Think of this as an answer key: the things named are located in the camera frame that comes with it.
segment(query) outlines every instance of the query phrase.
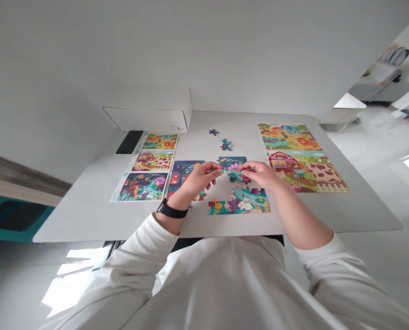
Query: watch strap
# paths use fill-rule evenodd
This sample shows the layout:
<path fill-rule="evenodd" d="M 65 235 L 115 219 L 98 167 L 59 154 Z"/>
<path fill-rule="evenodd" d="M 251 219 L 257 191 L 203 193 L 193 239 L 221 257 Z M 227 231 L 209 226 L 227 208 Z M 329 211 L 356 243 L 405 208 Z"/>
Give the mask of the watch strap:
<path fill-rule="evenodd" d="M 164 214 L 165 216 L 168 216 L 170 218 L 174 218 L 174 219 L 182 219 L 184 217 L 186 217 L 187 214 L 187 210 L 177 210 L 177 209 L 173 209 L 172 207 L 166 205 L 166 202 L 168 200 L 165 198 L 162 203 L 160 204 L 160 206 L 157 209 L 157 212 L 160 212 L 161 214 Z"/>

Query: black smartphone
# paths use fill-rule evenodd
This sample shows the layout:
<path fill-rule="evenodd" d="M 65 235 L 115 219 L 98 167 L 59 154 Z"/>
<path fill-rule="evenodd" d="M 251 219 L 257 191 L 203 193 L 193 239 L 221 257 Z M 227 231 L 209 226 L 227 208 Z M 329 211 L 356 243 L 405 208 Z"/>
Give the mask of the black smartphone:
<path fill-rule="evenodd" d="M 120 147 L 117 149 L 116 154 L 132 154 L 139 143 L 142 134 L 143 131 L 129 131 Z"/>

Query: jigsaw puzzle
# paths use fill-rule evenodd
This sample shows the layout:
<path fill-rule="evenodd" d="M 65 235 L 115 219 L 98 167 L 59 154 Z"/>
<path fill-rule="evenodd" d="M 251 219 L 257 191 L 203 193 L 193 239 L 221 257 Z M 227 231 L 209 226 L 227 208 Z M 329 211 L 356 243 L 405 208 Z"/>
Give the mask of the jigsaw puzzle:
<path fill-rule="evenodd" d="M 322 150 L 306 125 L 259 123 L 267 150 Z"/>
<path fill-rule="evenodd" d="M 115 201 L 161 200 L 167 173 L 125 173 L 127 176 Z"/>
<path fill-rule="evenodd" d="M 178 134 L 149 133 L 142 149 L 174 150 L 177 145 Z"/>
<path fill-rule="evenodd" d="M 204 160 L 176 160 L 172 166 L 166 198 L 169 199 L 181 187 L 196 165 L 204 162 Z M 206 194 L 202 191 L 194 198 L 194 201 L 203 200 L 205 196 Z"/>
<path fill-rule="evenodd" d="M 349 193 L 350 190 L 322 151 L 267 151 L 268 162 L 297 193 Z"/>
<path fill-rule="evenodd" d="M 219 157 L 218 164 L 223 167 L 223 173 L 227 173 L 230 182 L 249 183 L 251 180 L 242 176 L 239 167 L 247 161 L 246 157 Z"/>
<path fill-rule="evenodd" d="M 212 129 L 212 130 L 209 131 L 209 134 L 212 135 L 212 136 L 217 136 L 219 134 L 219 132 L 217 130 L 215 130 L 215 129 Z"/>
<path fill-rule="evenodd" d="M 270 205 L 267 201 L 265 190 L 262 188 L 249 187 L 245 189 L 232 189 L 230 201 L 209 202 L 209 215 L 229 215 L 229 214 L 243 214 L 250 212 L 270 213 Z"/>
<path fill-rule="evenodd" d="M 173 156 L 173 151 L 142 151 L 128 171 L 169 172 Z"/>
<path fill-rule="evenodd" d="M 220 147 L 223 151 L 232 151 L 232 143 L 226 139 L 221 140 Z"/>

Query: left hand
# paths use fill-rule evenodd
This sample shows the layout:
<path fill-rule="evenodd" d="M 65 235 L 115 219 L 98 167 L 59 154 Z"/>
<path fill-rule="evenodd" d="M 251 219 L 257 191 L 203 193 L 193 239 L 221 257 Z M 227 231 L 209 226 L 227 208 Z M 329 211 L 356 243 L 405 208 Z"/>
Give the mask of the left hand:
<path fill-rule="evenodd" d="M 215 184 L 215 179 L 221 175 L 222 169 L 220 164 L 211 161 L 195 166 L 178 193 L 185 194 L 193 200 L 204 188 L 209 190 L 211 183 Z"/>

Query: white sleeve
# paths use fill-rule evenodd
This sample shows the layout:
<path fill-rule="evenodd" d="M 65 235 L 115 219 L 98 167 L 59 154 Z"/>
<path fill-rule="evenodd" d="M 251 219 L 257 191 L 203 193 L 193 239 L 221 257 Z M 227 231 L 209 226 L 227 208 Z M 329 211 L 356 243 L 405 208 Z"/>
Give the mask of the white sleeve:
<path fill-rule="evenodd" d="M 70 316 L 57 329 L 122 329 L 151 298 L 155 275 L 178 236 L 148 216 L 106 261 Z"/>
<path fill-rule="evenodd" d="M 345 325 L 409 329 L 409 313 L 368 275 L 365 263 L 337 235 L 323 247 L 296 251 L 310 281 L 309 292 Z"/>

